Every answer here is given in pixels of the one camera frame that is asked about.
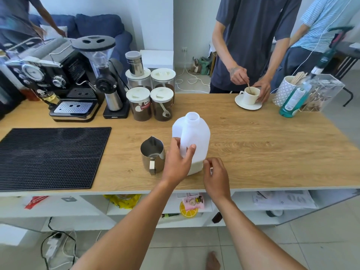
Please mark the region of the person's right hand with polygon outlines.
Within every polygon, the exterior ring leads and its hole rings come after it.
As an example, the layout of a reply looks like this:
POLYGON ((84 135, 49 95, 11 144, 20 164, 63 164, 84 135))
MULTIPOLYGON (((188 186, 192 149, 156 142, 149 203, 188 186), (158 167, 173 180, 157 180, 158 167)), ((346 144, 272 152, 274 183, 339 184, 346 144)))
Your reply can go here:
POLYGON ((210 178, 203 178, 205 190, 214 204, 220 208, 224 201, 231 200, 228 173, 220 158, 207 159, 211 161, 213 175, 210 178))

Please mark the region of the person's left hand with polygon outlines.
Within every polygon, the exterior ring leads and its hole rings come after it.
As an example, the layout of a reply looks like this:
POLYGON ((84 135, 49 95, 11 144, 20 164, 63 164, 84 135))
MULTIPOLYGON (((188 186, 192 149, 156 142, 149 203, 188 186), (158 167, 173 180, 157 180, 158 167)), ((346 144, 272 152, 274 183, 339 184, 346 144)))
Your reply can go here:
POLYGON ((180 138, 171 139, 170 147, 166 153, 161 186, 168 191, 174 190, 188 175, 190 168, 185 165, 185 156, 180 153, 180 138))

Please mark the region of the white plastic milk jug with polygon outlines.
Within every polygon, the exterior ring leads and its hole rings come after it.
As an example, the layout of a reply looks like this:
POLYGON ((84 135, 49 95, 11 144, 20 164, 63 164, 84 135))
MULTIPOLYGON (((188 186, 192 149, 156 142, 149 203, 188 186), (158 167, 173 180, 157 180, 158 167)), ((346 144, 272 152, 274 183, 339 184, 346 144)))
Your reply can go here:
POLYGON ((196 112, 189 112, 174 122, 172 137, 180 138, 181 156, 185 157, 187 149, 192 144, 196 145, 188 176, 202 171, 203 161, 208 153, 210 135, 208 125, 196 112))

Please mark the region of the person's left forearm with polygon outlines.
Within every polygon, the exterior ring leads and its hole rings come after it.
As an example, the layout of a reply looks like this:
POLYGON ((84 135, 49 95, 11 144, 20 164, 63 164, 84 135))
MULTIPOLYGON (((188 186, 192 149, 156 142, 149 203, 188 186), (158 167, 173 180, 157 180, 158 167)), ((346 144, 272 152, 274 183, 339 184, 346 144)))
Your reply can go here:
POLYGON ((164 176, 70 270, 139 270, 168 199, 180 182, 181 179, 164 176))

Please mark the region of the person's right forearm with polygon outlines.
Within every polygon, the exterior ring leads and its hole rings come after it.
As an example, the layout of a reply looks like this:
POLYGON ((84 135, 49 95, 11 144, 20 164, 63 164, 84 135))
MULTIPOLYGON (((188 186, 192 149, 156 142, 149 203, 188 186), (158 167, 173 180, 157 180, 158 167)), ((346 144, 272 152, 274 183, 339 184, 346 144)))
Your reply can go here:
POLYGON ((307 270, 239 210, 231 197, 214 196, 243 270, 307 270))

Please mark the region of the pink snack packet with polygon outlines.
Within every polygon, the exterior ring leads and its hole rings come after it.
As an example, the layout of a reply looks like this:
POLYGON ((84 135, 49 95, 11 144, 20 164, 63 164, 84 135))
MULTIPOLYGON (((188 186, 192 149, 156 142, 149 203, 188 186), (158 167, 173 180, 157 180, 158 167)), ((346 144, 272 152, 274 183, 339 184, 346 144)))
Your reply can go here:
POLYGON ((184 205, 184 209, 186 211, 193 209, 205 209, 205 203, 202 195, 183 198, 182 204, 184 205))

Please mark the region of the steel milk pitcher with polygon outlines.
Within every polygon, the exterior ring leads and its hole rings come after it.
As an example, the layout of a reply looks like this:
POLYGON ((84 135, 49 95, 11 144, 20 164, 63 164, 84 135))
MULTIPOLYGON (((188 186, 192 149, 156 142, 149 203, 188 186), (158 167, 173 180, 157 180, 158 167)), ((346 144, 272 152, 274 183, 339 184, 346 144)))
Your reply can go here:
POLYGON ((149 137, 141 144, 140 152, 143 166, 151 176, 163 171, 166 153, 161 140, 154 136, 149 137))

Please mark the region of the yellow lemon slice coaster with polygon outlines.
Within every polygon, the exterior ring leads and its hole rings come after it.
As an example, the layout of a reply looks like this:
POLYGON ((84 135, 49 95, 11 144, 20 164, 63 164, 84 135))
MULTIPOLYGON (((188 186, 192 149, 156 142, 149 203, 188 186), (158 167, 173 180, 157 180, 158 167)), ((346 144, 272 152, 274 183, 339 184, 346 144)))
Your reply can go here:
POLYGON ((197 208, 186 210, 183 202, 180 203, 179 209, 180 209, 180 214, 185 218, 194 218, 198 214, 197 208))

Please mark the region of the coffee jar with scoop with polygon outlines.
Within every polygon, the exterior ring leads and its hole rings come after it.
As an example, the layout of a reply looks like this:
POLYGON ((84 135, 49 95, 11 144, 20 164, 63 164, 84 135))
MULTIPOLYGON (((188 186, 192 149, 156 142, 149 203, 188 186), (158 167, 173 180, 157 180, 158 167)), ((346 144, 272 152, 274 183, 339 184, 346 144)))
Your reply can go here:
POLYGON ((152 111, 157 121, 166 122, 172 119, 173 96, 173 90, 167 87, 157 87, 151 91, 152 111))

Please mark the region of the labelled coffee jar white lid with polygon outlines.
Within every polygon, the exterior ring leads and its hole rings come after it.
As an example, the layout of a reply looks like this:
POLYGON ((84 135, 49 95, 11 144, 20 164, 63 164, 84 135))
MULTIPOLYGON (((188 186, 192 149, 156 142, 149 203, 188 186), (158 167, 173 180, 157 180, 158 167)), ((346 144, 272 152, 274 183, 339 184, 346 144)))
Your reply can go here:
POLYGON ((145 87, 134 87, 127 91, 126 97, 130 102, 130 109, 136 121, 145 122, 151 119, 150 93, 150 90, 145 87))

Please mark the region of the white saucer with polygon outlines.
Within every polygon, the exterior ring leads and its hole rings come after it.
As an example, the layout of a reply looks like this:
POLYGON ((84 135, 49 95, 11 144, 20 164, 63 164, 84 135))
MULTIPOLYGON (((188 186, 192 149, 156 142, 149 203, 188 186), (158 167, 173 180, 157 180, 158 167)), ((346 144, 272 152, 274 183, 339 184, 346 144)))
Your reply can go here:
POLYGON ((249 105, 245 103, 245 94, 239 94, 235 97, 235 103, 246 110, 258 110, 262 107, 262 103, 255 103, 253 105, 249 105))

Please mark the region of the clear jar with white lid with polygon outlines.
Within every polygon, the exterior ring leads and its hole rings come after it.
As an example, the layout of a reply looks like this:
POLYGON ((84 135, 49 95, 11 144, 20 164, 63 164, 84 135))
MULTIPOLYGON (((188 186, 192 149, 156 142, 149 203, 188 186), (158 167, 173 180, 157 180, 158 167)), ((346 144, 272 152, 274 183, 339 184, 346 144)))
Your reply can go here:
POLYGON ((157 68, 151 72, 151 82, 153 89, 157 87, 167 87, 174 93, 173 103, 175 103, 175 78, 176 72, 169 68, 157 68))
POLYGON ((128 89, 132 89, 134 87, 145 87, 149 91, 152 90, 152 81, 151 81, 151 70, 148 68, 143 69, 143 75, 141 76, 133 76, 130 70, 125 72, 125 75, 128 80, 128 89))

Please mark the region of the white coffee cup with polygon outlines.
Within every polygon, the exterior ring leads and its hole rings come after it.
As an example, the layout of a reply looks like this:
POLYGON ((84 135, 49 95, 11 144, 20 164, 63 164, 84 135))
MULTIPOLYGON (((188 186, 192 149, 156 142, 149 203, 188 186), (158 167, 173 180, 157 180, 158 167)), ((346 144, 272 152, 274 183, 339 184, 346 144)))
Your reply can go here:
POLYGON ((253 105, 257 102, 257 99, 259 97, 260 94, 260 89, 257 87, 252 87, 251 86, 251 90, 253 95, 250 95, 247 93, 247 88, 245 88, 244 91, 241 91, 239 94, 245 94, 245 103, 249 104, 249 105, 253 105))

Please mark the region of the yellow plastic bag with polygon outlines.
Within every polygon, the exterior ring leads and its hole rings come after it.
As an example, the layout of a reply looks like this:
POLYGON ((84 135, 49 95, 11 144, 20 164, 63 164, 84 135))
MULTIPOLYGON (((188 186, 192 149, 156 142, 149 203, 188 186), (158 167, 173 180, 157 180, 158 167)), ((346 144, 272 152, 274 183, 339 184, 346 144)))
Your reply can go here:
POLYGON ((119 209, 133 209, 141 198, 141 194, 106 194, 103 196, 119 209))

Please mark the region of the stack of white papers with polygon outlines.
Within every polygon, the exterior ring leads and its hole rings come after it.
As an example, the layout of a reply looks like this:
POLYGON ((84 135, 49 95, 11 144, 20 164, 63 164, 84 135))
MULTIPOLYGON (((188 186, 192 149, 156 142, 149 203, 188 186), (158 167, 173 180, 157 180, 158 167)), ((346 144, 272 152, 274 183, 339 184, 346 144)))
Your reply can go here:
POLYGON ((255 206, 264 210, 318 209, 308 190, 257 191, 255 206))

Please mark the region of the green bag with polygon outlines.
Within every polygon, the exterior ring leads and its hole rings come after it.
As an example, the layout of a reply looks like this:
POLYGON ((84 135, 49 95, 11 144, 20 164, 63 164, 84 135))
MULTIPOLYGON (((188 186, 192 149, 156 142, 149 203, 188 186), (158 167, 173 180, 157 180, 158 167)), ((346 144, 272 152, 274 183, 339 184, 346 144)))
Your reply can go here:
POLYGON ((212 64, 212 58, 194 58, 190 72, 194 75, 209 76, 212 64))

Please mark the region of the person's bare foot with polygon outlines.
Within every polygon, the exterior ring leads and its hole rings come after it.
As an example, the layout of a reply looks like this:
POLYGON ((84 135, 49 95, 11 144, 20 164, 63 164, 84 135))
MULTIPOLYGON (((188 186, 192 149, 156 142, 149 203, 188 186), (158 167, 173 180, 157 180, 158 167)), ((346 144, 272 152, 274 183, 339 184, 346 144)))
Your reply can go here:
POLYGON ((206 259, 205 270, 220 270, 220 269, 221 269, 221 265, 218 259, 216 258, 215 252, 214 251, 209 252, 206 259))

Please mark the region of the white cabinet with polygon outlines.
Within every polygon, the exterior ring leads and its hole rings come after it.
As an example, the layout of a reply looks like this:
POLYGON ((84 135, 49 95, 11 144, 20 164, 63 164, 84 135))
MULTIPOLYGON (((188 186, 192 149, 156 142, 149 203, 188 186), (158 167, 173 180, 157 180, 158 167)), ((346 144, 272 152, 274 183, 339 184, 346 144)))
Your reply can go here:
POLYGON ((174 70, 174 51, 169 50, 140 50, 142 64, 149 69, 169 68, 174 70))

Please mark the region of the small steel canister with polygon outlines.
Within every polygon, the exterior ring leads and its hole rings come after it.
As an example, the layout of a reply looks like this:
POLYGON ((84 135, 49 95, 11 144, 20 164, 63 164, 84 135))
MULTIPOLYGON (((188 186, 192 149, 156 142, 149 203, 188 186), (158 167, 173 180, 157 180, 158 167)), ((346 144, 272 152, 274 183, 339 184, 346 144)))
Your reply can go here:
POLYGON ((125 58, 129 64, 130 74, 134 77, 140 77, 144 74, 142 55, 139 51, 128 51, 125 58))

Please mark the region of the patterned white cup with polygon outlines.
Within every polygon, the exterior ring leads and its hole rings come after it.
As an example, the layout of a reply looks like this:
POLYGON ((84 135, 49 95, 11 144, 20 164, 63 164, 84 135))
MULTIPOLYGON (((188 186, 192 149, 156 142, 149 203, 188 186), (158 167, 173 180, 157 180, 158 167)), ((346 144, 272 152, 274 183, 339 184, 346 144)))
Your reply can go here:
POLYGON ((296 85, 292 84, 294 76, 286 76, 281 81, 280 86, 277 88, 272 102, 278 107, 282 107, 286 99, 290 96, 291 92, 295 89, 296 85))

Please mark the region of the teal liquid bottle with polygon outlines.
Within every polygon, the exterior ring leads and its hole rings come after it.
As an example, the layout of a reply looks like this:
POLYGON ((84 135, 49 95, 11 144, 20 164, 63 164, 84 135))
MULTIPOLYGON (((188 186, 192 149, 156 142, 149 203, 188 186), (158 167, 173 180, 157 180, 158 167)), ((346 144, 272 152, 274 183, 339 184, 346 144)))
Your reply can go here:
POLYGON ((279 114, 285 118, 292 118, 301 106, 307 100, 310 90, 313 87, 314 74, 304 77, 297 84, 295 89, 291 92, 284 104, 279 110, 279 114))

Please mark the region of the black coffee grinder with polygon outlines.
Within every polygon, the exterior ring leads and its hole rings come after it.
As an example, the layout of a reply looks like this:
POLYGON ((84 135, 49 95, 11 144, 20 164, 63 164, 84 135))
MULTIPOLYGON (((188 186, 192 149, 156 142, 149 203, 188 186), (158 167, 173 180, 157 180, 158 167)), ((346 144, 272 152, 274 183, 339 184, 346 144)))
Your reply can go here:
POLYGON ((84 36, 71 41, 74 50, 88 58, 96 81, 94 88, 104 94, 106 107, 105 119, 126 119, 130 110, 130 102, 126 97, 125 82, 121 78, 123 65, 111 58, 116 41, 110 36, 84 36))

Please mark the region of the white shelf unit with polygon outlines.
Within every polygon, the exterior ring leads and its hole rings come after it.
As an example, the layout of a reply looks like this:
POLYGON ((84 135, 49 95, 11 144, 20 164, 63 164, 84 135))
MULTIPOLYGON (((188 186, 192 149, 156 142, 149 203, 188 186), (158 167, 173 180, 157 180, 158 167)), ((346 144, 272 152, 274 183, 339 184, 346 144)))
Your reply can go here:
MULTIPOLYGON (((263 208, 254 203, 256 192, 238 191, 233 201, 243 213, 258 226, 278 226, 303 216, 315 213, 332 205, 360 196, 360 189, 310 190, 316 208, 276 208, 270 216, 271 206, 263 208)), ((180 193, 171 195, 157 228, 224 227, 223 219, 216 217, 218 210, 208 195, 204 195, 205 208, 193 218, 180 214, 180 193)), ((110 203, 103 195, 55 195, 49 196, 32 209, 25 209, 25 198, 0 197, 0 223, 38 232, 109 230, 122 220, 129 209, 122 209, 110 203)))

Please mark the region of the bundle of wooden stir sticks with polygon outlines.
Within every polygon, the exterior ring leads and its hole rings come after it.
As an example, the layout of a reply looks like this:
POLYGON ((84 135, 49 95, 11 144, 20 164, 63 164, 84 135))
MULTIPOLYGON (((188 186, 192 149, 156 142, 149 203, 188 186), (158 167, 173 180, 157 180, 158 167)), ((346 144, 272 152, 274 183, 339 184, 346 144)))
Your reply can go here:
POLYGON ((298 72, 294 78, 292 79, 292 81, 290 82, 290 84, 292 85, 297 85, 297 83, 299 81, 301 81, 303 78, 305 78, 308 75, 308 73, 305 72, 298 72))

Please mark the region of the clear acrylic box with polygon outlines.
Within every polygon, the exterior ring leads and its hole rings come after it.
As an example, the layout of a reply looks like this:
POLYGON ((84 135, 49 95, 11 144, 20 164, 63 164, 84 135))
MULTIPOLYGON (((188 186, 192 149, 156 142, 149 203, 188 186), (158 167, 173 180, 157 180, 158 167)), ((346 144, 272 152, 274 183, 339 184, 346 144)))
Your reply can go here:
POLYGON ((301 112, 321 112, 345 87, 345 84, 331 74, 320 74, 313 79, 313 87, 301 112))

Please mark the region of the black rubber bar mat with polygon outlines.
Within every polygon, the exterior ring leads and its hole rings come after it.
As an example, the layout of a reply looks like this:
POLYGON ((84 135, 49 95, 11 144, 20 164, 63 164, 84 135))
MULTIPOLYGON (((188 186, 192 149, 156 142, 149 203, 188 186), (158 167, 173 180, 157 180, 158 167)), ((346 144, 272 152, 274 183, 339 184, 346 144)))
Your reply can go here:
POLYGON ((90 189, 111 130, 11 129, 0 141, 0 192, 90 189))

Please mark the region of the yellow syrup bottle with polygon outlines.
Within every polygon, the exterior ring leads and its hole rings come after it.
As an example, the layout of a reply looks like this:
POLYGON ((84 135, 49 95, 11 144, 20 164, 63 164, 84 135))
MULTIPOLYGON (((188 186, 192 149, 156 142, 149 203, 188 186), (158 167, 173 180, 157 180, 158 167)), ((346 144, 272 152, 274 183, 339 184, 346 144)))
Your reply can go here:
POLYGON ((34 92, 37 95, 37 97, 39 97, 42 101, 44 101, 48 105, 58 105, 60 103, 60 99, 53 91, 35 89, 34 92))

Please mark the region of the black steel espresso machine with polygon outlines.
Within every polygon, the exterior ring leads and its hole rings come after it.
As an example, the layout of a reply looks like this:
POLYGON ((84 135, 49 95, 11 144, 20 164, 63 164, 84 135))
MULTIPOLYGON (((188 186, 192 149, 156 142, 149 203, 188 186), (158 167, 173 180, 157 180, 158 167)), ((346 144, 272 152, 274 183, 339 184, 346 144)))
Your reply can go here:
POLYGON ((73 49, 72 40, 34 37, 9 45, 5 64, 26 88, 53 91, 58 96, 58 105, 48 105, 54 121, 90 122, 104 99, 90 82, 89 60, 73 49))

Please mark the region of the blue sofa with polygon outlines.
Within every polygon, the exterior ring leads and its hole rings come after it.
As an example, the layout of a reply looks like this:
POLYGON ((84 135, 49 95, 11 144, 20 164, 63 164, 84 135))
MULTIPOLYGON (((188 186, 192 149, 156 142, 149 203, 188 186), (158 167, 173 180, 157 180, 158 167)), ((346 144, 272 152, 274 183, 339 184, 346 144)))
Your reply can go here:
POLYGON ((111 58, 114 58, 123 65, 121 78, 126 78, 126 71, 129 69, 125 53, 130 51, 133 37, 130 32, 125 30, 121 18, 116 14, 102 14, 97 16, 87 16, 84 14, 56 15, 52 18, 58 27, 67 27, 67 37, 80 38, 89 35, 110 36, 115 39, 115 48, 111 58))

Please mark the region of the red packet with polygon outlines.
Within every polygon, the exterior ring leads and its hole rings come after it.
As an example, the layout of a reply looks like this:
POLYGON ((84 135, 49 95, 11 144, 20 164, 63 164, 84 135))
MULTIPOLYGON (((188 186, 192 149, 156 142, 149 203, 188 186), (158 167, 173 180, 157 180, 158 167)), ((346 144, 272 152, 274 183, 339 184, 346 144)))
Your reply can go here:
POLYGON ((43 195, 43 196, 25 196, 23 198, 23 204, 24 204, 24 208, 31 210, 33 209, 36 205, 38 205, 40 202, 42 202, 43 200, 47 199, 49 196, 48 195, 43 195))

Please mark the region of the white power strip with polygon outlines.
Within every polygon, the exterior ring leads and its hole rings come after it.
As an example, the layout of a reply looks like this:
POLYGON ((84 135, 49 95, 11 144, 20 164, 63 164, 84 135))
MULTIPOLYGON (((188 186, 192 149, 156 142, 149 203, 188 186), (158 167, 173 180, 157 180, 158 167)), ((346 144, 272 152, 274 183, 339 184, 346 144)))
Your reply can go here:
POLYGON ((61 243, 63 241, 64 235, 62 232, 54 232, 47 239, 46 248, 45 248, 45 258, 47 262, 50 262, 56 255, 61 243))

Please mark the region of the green black stick vacuum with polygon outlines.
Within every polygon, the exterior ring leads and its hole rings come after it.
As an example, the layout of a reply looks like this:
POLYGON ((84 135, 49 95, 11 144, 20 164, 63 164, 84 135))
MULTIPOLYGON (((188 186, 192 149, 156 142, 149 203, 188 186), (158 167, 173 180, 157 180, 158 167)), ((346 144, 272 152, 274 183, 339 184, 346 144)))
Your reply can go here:
POLYGON ((340 31, 338 36, 336 37, 335 42, 331 44, 331 47, 322 55, 318 63, 315 65, 311 73, 309 74, 309 78, 313 79, 317 75, 320 75, 324 68, 327 66, 327 64, 330 62, 334 54, 336 53, 337 46, 343 41, 345 38, 347 32, 354 29, 354 25, 350 26, 342 26, 342 27, 334 27, 327 29, 328 32, 331 31, 340 31))

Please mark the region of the black folding table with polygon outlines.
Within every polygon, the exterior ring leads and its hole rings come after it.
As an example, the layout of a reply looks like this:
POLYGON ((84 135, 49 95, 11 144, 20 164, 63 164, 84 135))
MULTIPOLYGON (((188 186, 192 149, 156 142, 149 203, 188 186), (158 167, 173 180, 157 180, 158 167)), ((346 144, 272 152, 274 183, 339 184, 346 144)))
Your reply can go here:
POLYGON ((360 61, 360 43, 341 41, 337 45, 331 64, 331 75, 339 81, 360 61))

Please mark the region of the white pillow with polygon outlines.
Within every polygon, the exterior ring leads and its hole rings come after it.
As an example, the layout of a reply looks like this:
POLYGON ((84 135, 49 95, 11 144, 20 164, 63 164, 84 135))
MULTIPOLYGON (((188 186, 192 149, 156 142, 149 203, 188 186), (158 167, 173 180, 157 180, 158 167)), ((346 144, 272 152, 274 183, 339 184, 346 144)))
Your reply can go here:
MULTIPOLYGON (((43 40, 50 40, 60 38, 61 35, 51 26, 48 25, 40 25, 40 27, 45 31, 43 34, 43 40)), ((68 35, 68 27, 67 26, 59 26, 59 29, 65 32, 65 37, 68 35)))

